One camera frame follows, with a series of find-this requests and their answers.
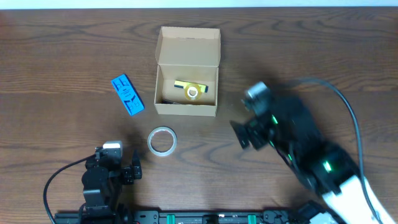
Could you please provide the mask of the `yellow and black marker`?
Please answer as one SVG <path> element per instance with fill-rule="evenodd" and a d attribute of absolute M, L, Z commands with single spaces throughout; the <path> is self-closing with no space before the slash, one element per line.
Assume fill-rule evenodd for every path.
<path fill-rule="evenodd" d="M 189 85 L 197 85 L 200 88 L 200 91 L 202 93 L 207 93 L 208 92 L 208 86 L 204 84 L 199 84 L 199 83 L 192 83 L 192 82 L 185 82 L 185 81 L 180 81 L 180 80 L 175 80 L 174 82 L 174 87 L 176 88 L 183 88 L 185 89 Z"/>

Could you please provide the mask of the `blue plastic tape dispenser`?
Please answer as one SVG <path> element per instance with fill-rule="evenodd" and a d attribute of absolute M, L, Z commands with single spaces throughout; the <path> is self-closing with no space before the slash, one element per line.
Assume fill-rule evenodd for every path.
<path fill-rule="evenodd" d="M 130 116 L 144 111 L 144 103 L 125 73 L 114 78 L 111 84 Z"/>

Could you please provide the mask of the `black and white marker pen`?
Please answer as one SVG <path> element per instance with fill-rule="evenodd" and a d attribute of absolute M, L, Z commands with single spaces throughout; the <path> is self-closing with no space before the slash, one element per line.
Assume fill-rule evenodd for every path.
<path fill-rule="evenodd" d="M 163 99 L 162 104 L 180 105 L 180 103 L 177 103 L 176 101 L 171 101 L 171 100 L 167 100 L 167 99 Z"/>

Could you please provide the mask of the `small yellow tape roll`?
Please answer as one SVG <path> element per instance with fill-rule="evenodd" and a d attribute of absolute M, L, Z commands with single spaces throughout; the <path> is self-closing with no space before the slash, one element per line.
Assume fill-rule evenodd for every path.
<path fill-rule="evenodd" d="M 196 101 L 201 98 L 201 87 L 197 84 L 191 83 L 184 88 L 185 97 L 190 101 Z"/>

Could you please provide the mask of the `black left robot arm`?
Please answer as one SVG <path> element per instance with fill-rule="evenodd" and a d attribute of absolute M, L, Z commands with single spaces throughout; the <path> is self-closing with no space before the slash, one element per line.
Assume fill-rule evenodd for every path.
<path fill-rule="evenodd" d="M 86 172 L 81 178 L 86 212 L 80 212 L 81 223 L 134 223 L 134 217 L 119 202 L 123 186 L 142 178 L 137 152 L 128 166 L 121 164 L 122 150 L 97 147 L 85 162 Z"/>

